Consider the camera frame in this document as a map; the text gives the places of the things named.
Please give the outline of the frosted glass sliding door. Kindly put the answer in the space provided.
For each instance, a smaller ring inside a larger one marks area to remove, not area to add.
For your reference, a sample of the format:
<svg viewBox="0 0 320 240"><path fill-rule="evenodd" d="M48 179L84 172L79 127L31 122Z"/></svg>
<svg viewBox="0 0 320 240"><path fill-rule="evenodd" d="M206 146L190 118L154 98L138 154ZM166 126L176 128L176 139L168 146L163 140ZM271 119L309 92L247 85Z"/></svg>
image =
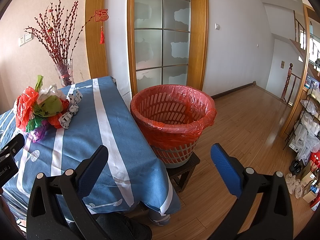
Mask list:
<svg viewBox="0 0 320 240"><path fill-rule="evenodd" d="M208 0L127 0L131 93L155 85L203 89Z"/></svg>

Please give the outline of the glass vase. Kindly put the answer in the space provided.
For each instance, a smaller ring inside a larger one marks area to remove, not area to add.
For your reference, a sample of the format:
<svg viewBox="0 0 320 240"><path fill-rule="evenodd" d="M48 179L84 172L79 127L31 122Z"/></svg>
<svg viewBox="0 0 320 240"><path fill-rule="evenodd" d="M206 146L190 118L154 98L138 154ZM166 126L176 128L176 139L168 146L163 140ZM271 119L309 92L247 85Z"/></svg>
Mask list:
<svg viewBox="0 0 320 240"><path fill-rule="evenodd" d="M60 64L55 64L54 67L57 71L62 87L67 87L74 83L72 59L69 59L67 64L61 62Z"/></svg>

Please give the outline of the white plastic bag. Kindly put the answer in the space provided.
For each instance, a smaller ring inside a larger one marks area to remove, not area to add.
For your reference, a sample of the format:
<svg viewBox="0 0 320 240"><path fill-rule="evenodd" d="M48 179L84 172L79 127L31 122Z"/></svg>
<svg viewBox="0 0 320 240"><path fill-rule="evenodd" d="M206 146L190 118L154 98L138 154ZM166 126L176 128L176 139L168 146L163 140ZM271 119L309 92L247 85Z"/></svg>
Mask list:
<svg viewBox="0 0 320 240"><path fill-rule="evenodd" d="M40 104L41 102L43 102L44 100L46 100L47 98L49 98L49 96L57 96L58 98L62 99L62 100L66 100L66 95L59 89L57 89L57 85L53 84L50 85L49 88L46 89L40 89L39 91L39 96L37 98L37 103Z"/></svg>

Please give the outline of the red plastic bag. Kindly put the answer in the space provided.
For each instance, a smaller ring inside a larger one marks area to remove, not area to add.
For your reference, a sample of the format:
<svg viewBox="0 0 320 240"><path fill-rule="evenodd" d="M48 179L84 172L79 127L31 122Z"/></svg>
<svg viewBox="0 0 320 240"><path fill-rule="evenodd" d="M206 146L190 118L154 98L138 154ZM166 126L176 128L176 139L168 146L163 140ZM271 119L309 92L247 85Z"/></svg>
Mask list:
<svg viewBox="0 0 320 240"><path fill-rule="evenodd" d="M29 122L32 105L36 102L39 93L28 86L22 94L18 96L15 102L15 120L16 127L25 131Z"/></svg>

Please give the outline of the purple plastic bag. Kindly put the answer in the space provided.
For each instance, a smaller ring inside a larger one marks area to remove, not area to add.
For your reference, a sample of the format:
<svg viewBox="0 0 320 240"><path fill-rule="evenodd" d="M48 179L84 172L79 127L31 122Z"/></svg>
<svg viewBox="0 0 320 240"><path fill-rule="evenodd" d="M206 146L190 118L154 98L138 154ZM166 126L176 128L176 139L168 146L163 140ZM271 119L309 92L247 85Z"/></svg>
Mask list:
<svg viewBox="0 0 320 240"><path fill-rule="evenodd" d="M35 128L30 131L33 142L42 140L46 135L46 131L49 128L49 122L46 119L35 122Z"/></svg>

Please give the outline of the beige slippers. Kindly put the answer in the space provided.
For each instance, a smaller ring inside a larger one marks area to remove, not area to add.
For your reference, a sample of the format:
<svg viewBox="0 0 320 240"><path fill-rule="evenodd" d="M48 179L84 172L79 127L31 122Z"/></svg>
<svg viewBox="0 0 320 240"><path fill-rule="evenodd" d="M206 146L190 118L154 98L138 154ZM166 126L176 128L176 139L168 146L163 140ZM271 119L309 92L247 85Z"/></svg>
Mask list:
<svg viewBox="0 0 320 240"><path fill-rule="evenodd" d="M300 179L297 179L295 175L288 173L285 176L285 182L289 191L289 194L295 196L296 199L299 199L303 196L304 188L306 183L302 182Z"/></svg>

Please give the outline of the green plastic bag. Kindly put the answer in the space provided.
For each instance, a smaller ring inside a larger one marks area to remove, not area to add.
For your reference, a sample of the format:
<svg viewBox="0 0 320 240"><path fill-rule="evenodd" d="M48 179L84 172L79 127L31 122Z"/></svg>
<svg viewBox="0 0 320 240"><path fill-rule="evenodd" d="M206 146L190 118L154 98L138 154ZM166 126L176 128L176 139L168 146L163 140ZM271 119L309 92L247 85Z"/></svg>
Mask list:
<svg viewBox="0 0 320 240"><path fill-rule="evenodd" d="M35 91L39 92L43 86L43 76L37 76L37 83L35 85ZM57 113L62 112L63 106L60 98L57 96L49 96L46 100L38 104L35 102L32 105L33 114L36 116L40 116L42 118L48 118L51 116L55 116Z"/></svg>

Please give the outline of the red Chinese knot ornament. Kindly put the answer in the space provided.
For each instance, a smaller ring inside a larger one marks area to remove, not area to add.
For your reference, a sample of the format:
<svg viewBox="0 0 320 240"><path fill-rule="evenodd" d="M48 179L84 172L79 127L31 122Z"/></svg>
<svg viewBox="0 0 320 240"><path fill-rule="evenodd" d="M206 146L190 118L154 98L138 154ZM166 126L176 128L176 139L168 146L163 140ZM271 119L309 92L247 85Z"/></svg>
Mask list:
<svg viewBox="0 0 320 240"><path fill-rule="evenodd" d="M95 11L95 22L101 22L100 44L104 44L105 43L104 22L107 21L108 18L109 18L108 9L99 9L99 10Z"/></svg>

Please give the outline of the dark wooden stool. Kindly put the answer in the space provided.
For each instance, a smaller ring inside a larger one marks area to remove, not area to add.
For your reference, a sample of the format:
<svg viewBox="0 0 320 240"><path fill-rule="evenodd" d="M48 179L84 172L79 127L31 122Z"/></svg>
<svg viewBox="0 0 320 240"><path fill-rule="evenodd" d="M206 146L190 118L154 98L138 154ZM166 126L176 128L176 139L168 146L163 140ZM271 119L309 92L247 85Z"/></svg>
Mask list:
<svg viewBox="0 0 320 240"><path fill-rule="evenodd" d="M167 173L170 180L173 182L173 187L177 193L184 191L188 184L195 167L200 163L199 157L195 152L192 153L189 160L182 166L175 168L167 168Z"/></svg>

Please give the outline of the grey sneaker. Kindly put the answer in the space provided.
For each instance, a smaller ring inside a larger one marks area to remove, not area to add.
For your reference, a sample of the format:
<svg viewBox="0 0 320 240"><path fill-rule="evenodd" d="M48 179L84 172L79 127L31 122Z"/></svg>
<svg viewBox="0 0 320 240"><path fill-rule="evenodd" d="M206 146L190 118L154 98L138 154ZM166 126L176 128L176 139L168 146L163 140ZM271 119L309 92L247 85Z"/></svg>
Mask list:
<svg viewBox="0 0 320 240"><path fill-rule="evenodd" d="M156 226L164 226L170 222L170 215L161 215L152 209L149 210L149 219Z"/></svg>

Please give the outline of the red berry branches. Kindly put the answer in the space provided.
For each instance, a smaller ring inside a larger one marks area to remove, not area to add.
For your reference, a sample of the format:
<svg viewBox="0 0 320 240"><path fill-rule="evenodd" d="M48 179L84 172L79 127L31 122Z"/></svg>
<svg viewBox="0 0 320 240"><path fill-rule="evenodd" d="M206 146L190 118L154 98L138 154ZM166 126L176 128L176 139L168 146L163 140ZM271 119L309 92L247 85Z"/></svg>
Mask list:
<svg viewBox="0 0 320 240"><path fill-rule="evenodd" d="M72 58L83 25L78 33L75 32L78 18L79 1L74 1L71 9L65 9L61 0L57 4L50 3L44 13L34 18L37 26L28 26L24 32L33 35L46 49L53 62L67 64Z"/></svg>

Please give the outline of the metal storage shelf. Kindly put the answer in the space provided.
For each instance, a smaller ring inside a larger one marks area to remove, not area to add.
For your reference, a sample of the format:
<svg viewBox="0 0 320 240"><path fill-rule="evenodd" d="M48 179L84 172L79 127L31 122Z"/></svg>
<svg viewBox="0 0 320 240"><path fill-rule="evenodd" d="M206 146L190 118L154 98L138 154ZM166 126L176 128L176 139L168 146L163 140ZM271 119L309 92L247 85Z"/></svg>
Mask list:
<svg viewBox="0 0 320 240"><path fill-rule="evenodd" d="M286 138L286 146L296 153L296 159L303 165L319 151L319 82L312 80L307 88L306 98L300 100L302 110Z"/></svg>

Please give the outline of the blue white striped tablecloth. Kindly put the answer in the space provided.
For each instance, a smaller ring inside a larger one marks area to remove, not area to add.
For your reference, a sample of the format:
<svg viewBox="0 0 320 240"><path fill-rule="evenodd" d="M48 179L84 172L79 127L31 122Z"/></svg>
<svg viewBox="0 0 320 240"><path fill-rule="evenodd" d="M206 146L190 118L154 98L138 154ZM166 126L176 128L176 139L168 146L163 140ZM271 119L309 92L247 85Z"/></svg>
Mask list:
<svg viewBox="0 0 320 240"><path fill-rule="evenodd" d="M163 215L181 205L164 164L138 128L110 76L77 83L64 94L81 92L79 110L69 129L49 128L42 140L25 134L25 146L15 156L18 173L3 187L4 199L18 219L26 219L38 173L58 176L91 157L104 145L108 162L90 194L83 199L92 214L131 211L143 203Z"/></svg>

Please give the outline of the red-lined plastic trash basket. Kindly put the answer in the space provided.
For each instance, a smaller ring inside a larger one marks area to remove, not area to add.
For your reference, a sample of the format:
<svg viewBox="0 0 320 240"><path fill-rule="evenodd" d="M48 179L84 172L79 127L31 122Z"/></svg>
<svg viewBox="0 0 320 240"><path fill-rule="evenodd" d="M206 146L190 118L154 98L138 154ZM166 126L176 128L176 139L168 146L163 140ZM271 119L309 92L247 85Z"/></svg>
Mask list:
<svg viewBox="0 0 320 240"><path fill-rule="evenodd" d="M184 165L203 130L214 124L214 100L183 85L157 85L137 93L130 111L156 156L167 168Z"/></svg>

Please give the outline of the wall power socket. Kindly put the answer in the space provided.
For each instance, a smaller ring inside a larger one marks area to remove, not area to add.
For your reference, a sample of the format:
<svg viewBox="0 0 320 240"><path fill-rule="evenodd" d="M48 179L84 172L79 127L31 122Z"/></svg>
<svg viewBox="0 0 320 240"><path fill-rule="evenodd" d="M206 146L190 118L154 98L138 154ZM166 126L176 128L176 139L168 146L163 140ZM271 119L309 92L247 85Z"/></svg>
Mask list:
<svg viewBox="0 0 320 240"><path fill-rule="evenodd" d="M19 46L22 46L26 44L27 42L31 41L33 39L33 35L31 33L25 33L20 39L19 39Z"/></svg>

